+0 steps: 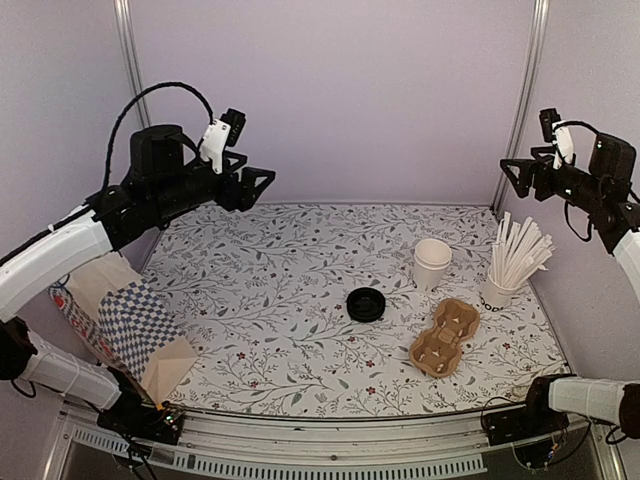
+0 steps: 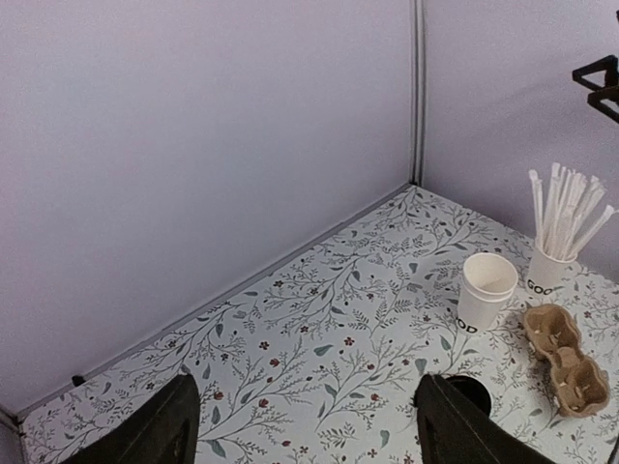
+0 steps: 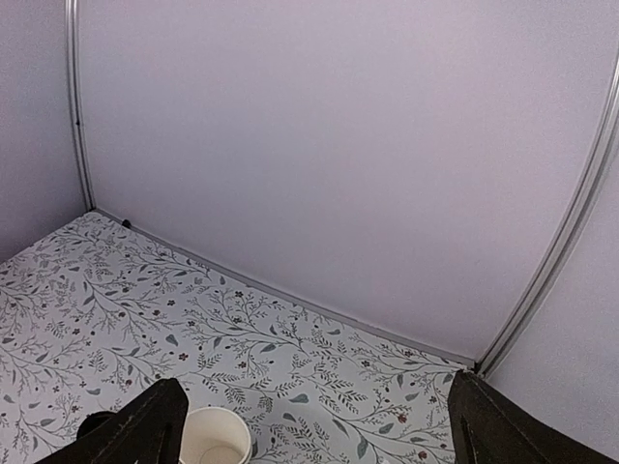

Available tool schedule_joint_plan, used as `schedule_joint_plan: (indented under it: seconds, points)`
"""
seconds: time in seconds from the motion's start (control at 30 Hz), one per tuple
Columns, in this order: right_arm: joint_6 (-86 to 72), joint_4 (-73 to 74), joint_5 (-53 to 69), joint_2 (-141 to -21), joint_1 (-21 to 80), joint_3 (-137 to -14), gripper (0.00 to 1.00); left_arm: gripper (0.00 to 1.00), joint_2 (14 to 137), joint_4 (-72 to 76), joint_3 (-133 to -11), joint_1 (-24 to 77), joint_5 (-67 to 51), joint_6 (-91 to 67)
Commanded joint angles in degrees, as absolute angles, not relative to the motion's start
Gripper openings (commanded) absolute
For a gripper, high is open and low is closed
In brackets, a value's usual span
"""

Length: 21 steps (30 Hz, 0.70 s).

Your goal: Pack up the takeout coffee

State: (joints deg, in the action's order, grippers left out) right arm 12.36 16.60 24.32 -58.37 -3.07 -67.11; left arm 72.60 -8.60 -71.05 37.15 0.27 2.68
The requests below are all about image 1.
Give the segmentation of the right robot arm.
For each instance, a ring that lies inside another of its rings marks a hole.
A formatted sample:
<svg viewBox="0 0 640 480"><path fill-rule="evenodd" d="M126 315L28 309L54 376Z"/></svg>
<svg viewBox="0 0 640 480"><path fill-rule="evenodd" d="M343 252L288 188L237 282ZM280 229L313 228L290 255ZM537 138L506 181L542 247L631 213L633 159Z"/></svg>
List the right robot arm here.
<svg viewBox="0 0 640 480"><path fill-rule="evenodd" d="M516 195L545 201L557 196L567 207L586 213L587 233L599 235L628 277L639 286L639 199L632 190L636 150L628 142L595 130L589 166L575 166L570 128L553 108L539 120L545 146L528 159L503 159L500 167ZM568 427L571 414L618 428L624 437L639 436L639 385L572 374L535 378L523 406L484 415L481 425L493 445L545 435Z"/></svg>

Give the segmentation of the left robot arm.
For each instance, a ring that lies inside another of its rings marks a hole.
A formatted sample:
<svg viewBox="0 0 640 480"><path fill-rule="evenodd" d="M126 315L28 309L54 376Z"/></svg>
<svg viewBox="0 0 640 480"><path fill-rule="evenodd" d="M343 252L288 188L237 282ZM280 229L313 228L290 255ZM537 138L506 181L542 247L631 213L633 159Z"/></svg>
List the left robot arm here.
<svg viewBox="0 0 640 480"><path fill-rule="evenodd" d="M106 166L112 164L117 132L127 113L146 95L179 88L196 97L208 124L197 142L178 125L144 128L130 138L130 166L122 182L104 171L99 191L62 220L48 226L1 259L1 378L23 379L56 393L76 397L111 419L128 434L148 426L148 412L132 382L121 374L90 365L30 330L19 310L56 280L116 252L147 231L198 206L215 202L227 211L251 209L275 180L272 170L250 167L234 152L246 124L243 112L214 115L207 99L183 82L161 82L134 96L111 129Z"/></svg>

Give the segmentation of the black plastic cup lid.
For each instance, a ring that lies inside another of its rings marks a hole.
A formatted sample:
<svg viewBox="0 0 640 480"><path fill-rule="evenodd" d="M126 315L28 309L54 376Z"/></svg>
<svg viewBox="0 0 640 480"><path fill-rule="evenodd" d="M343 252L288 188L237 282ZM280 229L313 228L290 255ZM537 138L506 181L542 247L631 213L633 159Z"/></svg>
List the black plastic cup lid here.
<svg viewBox="0 0 640 480"><path fill-rule="evenodd" d="M347 296L347 311L376 311L385 310L386 299L377 289L360 287L352 290Z"/></svg>

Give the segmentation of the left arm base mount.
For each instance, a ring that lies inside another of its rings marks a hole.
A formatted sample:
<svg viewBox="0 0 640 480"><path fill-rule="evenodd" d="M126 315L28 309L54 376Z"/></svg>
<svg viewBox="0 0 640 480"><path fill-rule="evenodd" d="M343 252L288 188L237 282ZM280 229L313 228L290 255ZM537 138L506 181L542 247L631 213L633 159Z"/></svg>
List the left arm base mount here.
<svg viewBox="0 0 640 480"><path fill-rule="evenodd" d="M184 425L184 411L167 402L158 409L144 402L120 398L99 413L97 425L127 437L177 445Z"/></svg>

